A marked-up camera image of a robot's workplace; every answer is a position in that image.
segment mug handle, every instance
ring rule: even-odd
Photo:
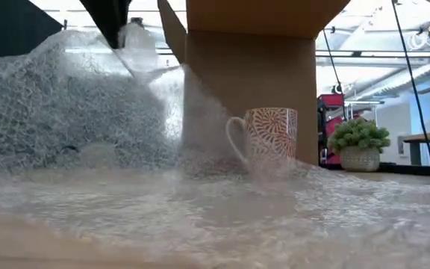
[[[235,146],[235,143],[233,142],[233,140],[231,139],[231,135],[230,135],[230,128],[231,125],[233,123],[238,123],[242,126],[243,131],[245,131],[245,120],[241,119],[239,117],[232,117],[230,118],[230,120],[227,121],[227,124],[225,125],[225,133],[227,134],[227,138],[228,138],[228,142],[230,142],[231,147],[233,148],[233,150],[235,151],[235,154],[237,155],[237,157],[245,164],[248,165],[248,160],[246,159],[245,156],[243,156],[242,152],[238,149],[237,146]]]

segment plastic packing sheet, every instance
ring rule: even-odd
[[[204,268],[430,268],[430,181],[249,175],[227,110],[125,33],[122,50],[62,31],[0,58],[0,212]]]

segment wooden table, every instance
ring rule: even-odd
[[[430,133],[427,134],[428,142],[430,143]],[[411,150],[411,164],[421,165],[421,143],[425,143],[426,139],[424,134],[413,134],[403,137],[402,141],[404,143],[409,143],[409,148]]]

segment potted plant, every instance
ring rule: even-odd
[[[344,170],[372,172],[379,168],[379,155],[390,145],[386,128],[373,120],[357,118],[336,126],[328,139],[328,148],[341,157]]]

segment red patterned mug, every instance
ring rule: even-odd
[[[296,153],[297,113],[291,108],[254,108],[245,118],[232,117],[225,126],[228,141],[238,158],[248,167],[254,162],[294,159]],[[245,155],[235,146],[230,136],[233,123],[245,132]]]

